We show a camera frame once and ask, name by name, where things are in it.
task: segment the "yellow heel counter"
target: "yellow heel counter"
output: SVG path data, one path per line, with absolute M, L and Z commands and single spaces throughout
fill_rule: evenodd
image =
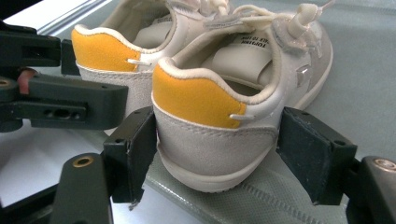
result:
M 238 128 L 231 114 L 244 115 L 246 104 L 236 101 L 206 78 L 171 77 L 157 64 L 153 73 L 153 98 L 166 112 L 195 123 L 219 128 Z
M 83 35 L 73 30 L 72 42 L 78 64 L 92 69 L 133 72 L 137 65 L 127 60 L 140 58 L 140 52 L 104 33 Z

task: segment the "white sneaker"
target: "white sneaker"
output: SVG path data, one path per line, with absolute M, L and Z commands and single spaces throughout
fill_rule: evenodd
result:
M 276 146 L 284 106 L 305 108 L 329 74 L 332 44 L 316 21 L 325 7 L 276 14 L 242 6 L 159 60 L 152 93 L 158 149 L 176 179 L 224 191 Z
M 151 75 L 230 11 L 228 0 L 123 0 L 99 28 L 77 25 L 73 47 L 82 79 L 129 87 L 125 116 L 151 105 Z

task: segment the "metal bolt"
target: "metal bolt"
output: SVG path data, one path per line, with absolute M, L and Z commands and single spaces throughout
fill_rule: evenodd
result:
M 384 159 L 376 159 L 374 160 L 375 164 L 378 165 L 380 168 L 386 169 L 388 171 L 395 171 L 396 172 L 396 164 L 392 161 L 387 161 Z

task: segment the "shoelace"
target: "shoelace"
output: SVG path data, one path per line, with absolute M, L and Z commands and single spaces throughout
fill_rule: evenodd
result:
M 227 6 L 228 0 L 201 0 L 200 12 L 208 16 L 218 10 L 220 15 L 225 16 L 229 13 Z
M 317 20 L 322 14 L 323 10 L 331 7 L 335 0 L 329 0 L 322 7 L 315 4 L 300 4 L 297 8 L 297 13 L 294 16 L 286 13 L 275 13 L 265 8 L 256 7 L 253 5 L 241 6 L 235 9 L 233 14 L 240 14 L 239 20 L 256 30 L 264 30 L 271 24 L 272 20 L 276 18 L 290 19 L 288 26 L 289 33 L 294 38 L 299 38 L 309 28 L 309 23 Z
M 127 63 L 131 63 L 131 64 L 137 64 L 137 65 L 145 65 L 145 66 L 151 66 L 152 63 L 149 62 L 142 62 L 139 60 L 135 60 L 135 59 L 128 59 L 126 60 Z

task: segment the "black clamp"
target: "black clamp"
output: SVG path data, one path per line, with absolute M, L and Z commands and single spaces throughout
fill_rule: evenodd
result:
M 313 204 L 338 205 L 349 198 L 349 223 L 396 223 L 396 162 L 355 159 L 357 146 L 312 115 L 283 111 L 277 153 Z
M 140 202 L 156 146 L 152 107 L 136 110 L 107 138 L 102 154 L 70 159 L 58 185 L 0 206 L 0 223 L 113 223 L 110 196 L 114 203 Z
M 25 66 L 59 66 L 78 75 L 70 40 L 37 35 L 29 27 L 0 21 L 0 133 L 22 126 L 105 130 L 124 118 L 128 88 L 76 78 L 35 75 L 29 93 L 21 94 L 17 79 Z

